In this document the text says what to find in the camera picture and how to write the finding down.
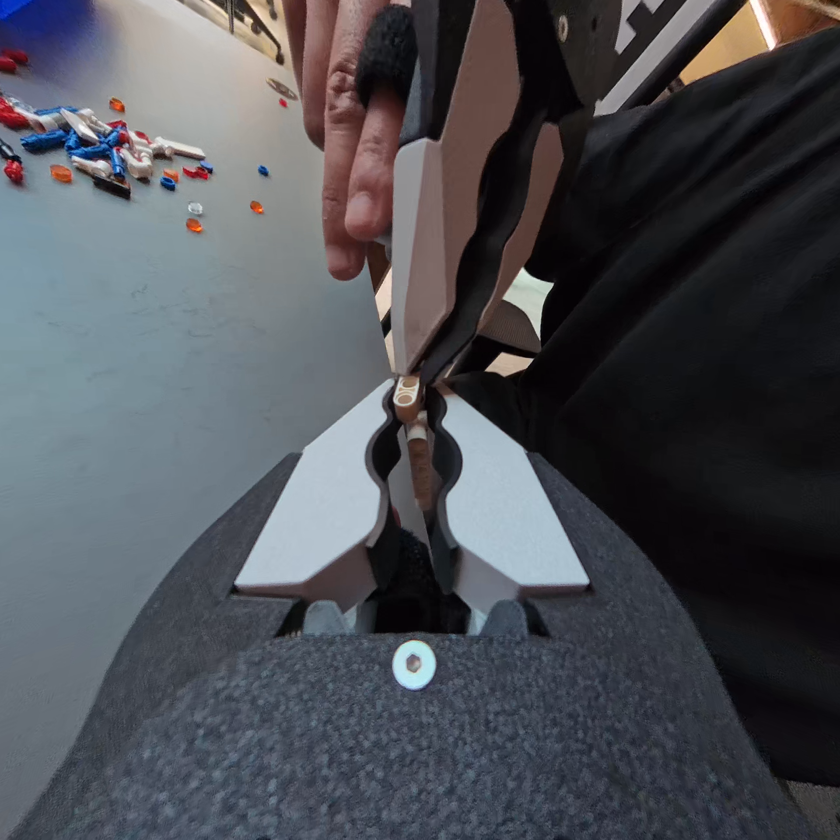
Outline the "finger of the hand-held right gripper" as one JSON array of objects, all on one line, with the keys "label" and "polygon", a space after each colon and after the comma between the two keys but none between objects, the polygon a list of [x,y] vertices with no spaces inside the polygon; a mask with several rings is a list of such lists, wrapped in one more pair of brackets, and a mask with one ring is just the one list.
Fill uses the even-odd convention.
[{"label": "finger of the hand-held right gripper", "polygon": [[392,336],[395,371],[413,373],[455,308],[460,259],[476,231],[487,158],[520,95],[513,17],[502,1],[478,1],[438,140],[395,158]]},{"label": "finger of the hand-held right gripper", "polygon": [[456,276],[455,307],[430,346],[421,383],[450,366],[502,302],[530,258],[564,159],[560,129],[529,130],[506,160],[488,164],[486,202]]}]

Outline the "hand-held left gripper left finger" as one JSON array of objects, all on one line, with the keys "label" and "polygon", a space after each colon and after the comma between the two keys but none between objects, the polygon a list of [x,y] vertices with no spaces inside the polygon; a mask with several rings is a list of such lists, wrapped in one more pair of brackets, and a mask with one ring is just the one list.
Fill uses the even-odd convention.
[{"label": "hand-held left gripper left finger", "polygon": [[234,588],[354,608],[396,571],[389,478],[401,457],[392,398],[378,385],[304,448]]}]

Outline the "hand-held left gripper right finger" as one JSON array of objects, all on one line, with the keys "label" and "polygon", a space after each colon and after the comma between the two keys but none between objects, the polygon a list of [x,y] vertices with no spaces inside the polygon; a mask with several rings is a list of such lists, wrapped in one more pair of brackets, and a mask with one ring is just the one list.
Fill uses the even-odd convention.
[{"label": "hand-held left gripper right finger", "polygon": [[429,539],[444,592],[492,608],[587,589],[526,450],[443,385],[429,390],[429,426],[440,479]]}]

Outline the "white short lego beam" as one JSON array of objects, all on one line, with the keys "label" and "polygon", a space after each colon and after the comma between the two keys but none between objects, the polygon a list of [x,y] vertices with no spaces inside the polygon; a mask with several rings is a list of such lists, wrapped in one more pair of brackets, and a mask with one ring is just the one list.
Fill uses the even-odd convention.
[{"label": "white short lego beam", "polygon": [[415,421],[406,425],[406,444],[413,495],[419,510],[427,518],[434,509],[436,479],[426,412],[420,412]]}]

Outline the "small white lego connector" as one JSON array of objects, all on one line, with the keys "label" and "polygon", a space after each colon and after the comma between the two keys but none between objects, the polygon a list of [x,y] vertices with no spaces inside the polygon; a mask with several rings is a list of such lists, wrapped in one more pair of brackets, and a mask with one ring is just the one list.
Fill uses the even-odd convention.
[{"label": "small white lego connector", "polygon": [[401,424],[413,424],[424,408],[424,387],[418,374],[396,378],[392,395],[393,412]]}]

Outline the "pile of small lego pieces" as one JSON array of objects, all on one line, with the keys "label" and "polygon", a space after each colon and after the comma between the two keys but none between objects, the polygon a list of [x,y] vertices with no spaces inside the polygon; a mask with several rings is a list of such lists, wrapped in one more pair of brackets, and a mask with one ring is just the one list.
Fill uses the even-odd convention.
[{"label": "pile of small lego pieces", "polygon": [[182,46],[154,33],[91,65],[61,59],[52,81],[38,65],[32,91],[2,95],[17,157],[2,162],[4,256],[85,246],[127,260],[223,223],[266,237],[256,219],[277,221],[291,198],[271,132],[291,113],[243,58]]}]

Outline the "person's right hand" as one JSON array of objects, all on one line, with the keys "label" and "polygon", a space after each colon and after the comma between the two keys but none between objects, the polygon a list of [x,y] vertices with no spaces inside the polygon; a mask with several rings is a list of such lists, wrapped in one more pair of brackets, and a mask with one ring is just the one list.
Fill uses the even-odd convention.
[{"label": "person's right hand", "polygon": [[355,75],[367,32],[388,2],[284,1],[290,59],[310,141],[323,152],[322,236],[328,271],[351,280],[392,225],[394,163],[405,104],[392,85],[367,104]]}]

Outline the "black framed marker sign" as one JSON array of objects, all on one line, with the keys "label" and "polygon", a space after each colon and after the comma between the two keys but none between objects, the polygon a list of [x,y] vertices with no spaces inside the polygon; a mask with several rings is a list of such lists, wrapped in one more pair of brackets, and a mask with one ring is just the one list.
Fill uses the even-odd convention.
[{"label": "black framed marker sign", "polygon": [[595,114],[655,100],[744,1],[624,1],[611,79]]}]

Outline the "person's black shirt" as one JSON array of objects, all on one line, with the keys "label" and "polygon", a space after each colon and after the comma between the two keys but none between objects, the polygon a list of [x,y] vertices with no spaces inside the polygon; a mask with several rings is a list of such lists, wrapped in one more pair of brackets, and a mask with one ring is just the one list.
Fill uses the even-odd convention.
[{"label": "person's black shirt", "polygon": [[451,389],[685,604],[777,775],[839,779],[839,33],[595,119],[542,348]]}]

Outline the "blue plastic bin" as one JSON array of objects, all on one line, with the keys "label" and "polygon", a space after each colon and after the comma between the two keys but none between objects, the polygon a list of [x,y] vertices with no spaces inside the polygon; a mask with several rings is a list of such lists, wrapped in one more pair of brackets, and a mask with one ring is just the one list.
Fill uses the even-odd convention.
[{"label": "blue plastic bin", "polygon": [[1,22],[32,18],[53,23],[58,18],[78,18],[89,10],[89,1],[1,1]]}]

